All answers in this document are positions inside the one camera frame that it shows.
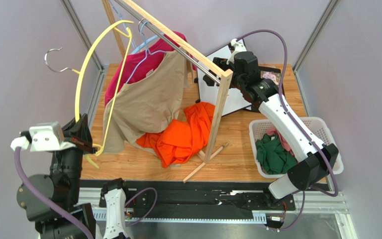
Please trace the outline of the green t-shirt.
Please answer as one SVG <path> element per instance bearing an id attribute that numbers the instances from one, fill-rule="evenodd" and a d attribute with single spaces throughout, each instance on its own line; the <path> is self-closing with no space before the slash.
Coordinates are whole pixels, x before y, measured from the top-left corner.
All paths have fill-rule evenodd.
<path id="1" fill-rule="evenodd" d="M 297 165 L 296 158 L 287 151 L 277 134 L 264 134 L 255 143 L 256 159 L 269 175 L 285 174 Z"/>

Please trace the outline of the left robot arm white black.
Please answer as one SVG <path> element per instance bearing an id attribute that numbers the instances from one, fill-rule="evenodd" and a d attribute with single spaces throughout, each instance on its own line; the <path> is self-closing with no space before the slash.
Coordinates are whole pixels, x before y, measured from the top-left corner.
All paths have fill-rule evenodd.
<path id="1" fill-rule="evenodd" d="M 106 208 L 106 228 L 101 233 L 90 203 L 79 203 L 83 158 L 96 152 L 88 116 L 80 115 L 65 126 L 39 123 L 21 131 L 11 143 L 22 184 L 17 203 L 34 222 L 41 239 L 126 239 L 125 204 L 128 188 L 121 178 L 103 184 L 100 198 Z M 27 176 L 21 152 L 49 152 L 48 174 Z"/>

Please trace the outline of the dusty pink t-shirt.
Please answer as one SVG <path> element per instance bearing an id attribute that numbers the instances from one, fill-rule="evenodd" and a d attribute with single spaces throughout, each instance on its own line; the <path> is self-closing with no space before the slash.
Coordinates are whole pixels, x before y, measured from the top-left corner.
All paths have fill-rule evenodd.
<path id="1" fill-rule="evenodd" d="M 281 142 L 281 145 L 282 145 L 283 149 L 284 149 L 285 151 L 289 152 L 292 156 L 294 156 L 294 152 L 292 151 L 290 145 L 289 145 L 288 142 L 285 140 L 285 138 L 281 135 L 281 133 L 279 132 L 278 129 L 276 129 L 275 127 L 268 128 L 268 129 L 266 130 L 266 134 L 267 134 L 268 136 L 274 136 L 274 135 L 276 135 L 276 136 L 279 138 L 279 140 L 280 140 L 280 142 Z"/>

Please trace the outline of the orange t-shirt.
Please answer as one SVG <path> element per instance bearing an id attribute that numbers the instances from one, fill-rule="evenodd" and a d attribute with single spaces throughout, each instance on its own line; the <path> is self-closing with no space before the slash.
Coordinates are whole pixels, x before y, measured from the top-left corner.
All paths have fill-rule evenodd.
<path id="1" fill-rule="evenodd" d="M 183 164 L 207 144 L 215 105 L 199 102 L 184 109 L 186 121 L 174 119 L 160 133 L 146 133 L 136 140 L 142 148 L 154 150 L 163 168 Z"/>

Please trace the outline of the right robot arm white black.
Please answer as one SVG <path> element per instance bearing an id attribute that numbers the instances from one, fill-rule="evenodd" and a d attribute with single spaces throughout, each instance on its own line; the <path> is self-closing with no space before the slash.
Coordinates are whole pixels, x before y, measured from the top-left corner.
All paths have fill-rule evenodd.
<path id="1" fill-rule="evenodd" d="M 297 160 L 295 166 L 265 190 L 269 199 L 279 200 L 296 191 L 305 191 L 327 175 L 335 177 L 337 146 L 324 143 L 309 130 L 288 105 L 281 86 L 262 77 L 253 52 L 239 52 L 229 59 L 214 57 L 213 63 L 233 72 L 230 87 L 238 89 L 247 102 L 270 120 Z"/>

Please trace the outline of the beige t-shirt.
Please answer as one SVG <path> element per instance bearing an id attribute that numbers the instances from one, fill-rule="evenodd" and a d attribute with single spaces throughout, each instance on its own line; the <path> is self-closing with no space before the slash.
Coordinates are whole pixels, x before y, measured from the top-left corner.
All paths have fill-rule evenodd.
<path id="1" fill-rule="evenodd" d="M 116 94 L 103 113 L 103 153 L 120 153 L 126 143 L 136 145 L 144 134 L 162 132 L 177 119 L 191 70 L 185 57 L 170 51 L 156 69 L 145 71 L 142 80 L 115 82 Z"/>

